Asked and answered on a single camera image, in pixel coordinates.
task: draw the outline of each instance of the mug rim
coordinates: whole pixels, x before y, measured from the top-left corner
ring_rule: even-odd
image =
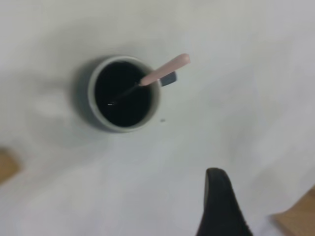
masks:
[[[95,85],[96,85],[98,76],[100,75],[101,71],[106,66],[108,66],[109,64],[111,64],[113,62],[117,62],[117,61],[129,62],[129,63],[137,66],[145,74],[151,73],[153,71],[153,69],[149,65],[147,65],[146,63],[144,63],[143,61],[141,61],[140,59],[135,58],[135,57],[111,56],[111,57],[103,60],[94,69],[94,71],[91,74],[90,81],[88,84],[88,102],[89,102],[89,106],[90,106],[90,109],[92,110],[93,115],[106,128],[109,128],[110,130],[115,131],[115,132],[127,133],[127,132],[132,132],[132,131],[135,131],[135,130],[138,130],[138,129],[144,127],[146,124],[148,124],[148,122],[151,120],[151,118],[155,115],[155,113],[158,110],[159,103],[160,103],[161,84],[160,84],[160,81],[158,80],[158,81],[152,83],[151,85],[149,85],[149,86],[151,86],[152,93],[153,93],[152,104],[150,105],[148,113],[145,115],[145,117],[140,122],[138,122],[137,124],[134,124],[132,126],[128,126],[128,127],[122,127],[122,126],[118,126],[118,125],[113,124],[100,112],[100,110],[96,104],[96,100],[95,100],[95,96],[94,96],[94,90],[95,90]]]

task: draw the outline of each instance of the spoon handle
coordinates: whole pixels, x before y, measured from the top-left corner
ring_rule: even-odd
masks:
[[[174,72],[175,70],[183,67],[184,65],[187,65],[190,63],[189,55],[184,53],[180,54],[179,56],[175,57],[174,59],[170,60],[168,63],[161,66],[159,69],[153,71],[149,75],[143,77],[140,80],[139,85],[140,86],[146,86],[154,81]]]

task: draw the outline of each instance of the coffee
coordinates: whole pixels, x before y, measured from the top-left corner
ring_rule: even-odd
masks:
[[[138,84],[146,74],[129,62],[113,62],[99,74],[94,96],[102,115],[111,123],[130,127],[139,123],[148,113],[152,102],[150,86],[138,87],[121,98],[115,105],[108,105],[115,97]]]

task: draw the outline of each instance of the white table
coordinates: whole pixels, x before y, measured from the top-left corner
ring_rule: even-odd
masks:
[[[0,186],[2,236],[194,235],[205,170],[224,168],[257,236],[315,179],[311,0],[3,0],[0,143],[23,171]],[[81,120],[80,67],[187,52],[141,131]]]

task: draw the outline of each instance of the mug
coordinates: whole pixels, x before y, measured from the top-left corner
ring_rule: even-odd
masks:
[[[99,78],[100,73],[102,70],[104,70],[109,64],[112,64],[114,62],[128,62],[132,65],[136,66],[138,69],[140,69],[145,75],[150,74],[153,69],[147,65],[146,63],[142,62],[138,58],[130,57],[130,56],[112,56],[104,61],[102,61],[92,72],[90,80],[88,82],[88,103],[89,107],[94,115],[94,117],[99,121],[100,125],[106,129],[113,132],[119,132],[119,133],[127,133],[136,131],[142,127],[144,127],[156,114],[158,107],[160,105],[161,100],[161,87],[167,84],[170,84],[176,80],[176,74],[175,72],[165,76],[161,80],[157,80],[156,82],[148,85],[151,92],[151,103],[149,110],[147,111],[147,114],[144,116],[144,118],[138,122],[137,124],[134,124],[132,126],[128,127],[122,127],[113,124],[110,122],[99,110],[99,107],[95,100],[95,86],[96,82]]]

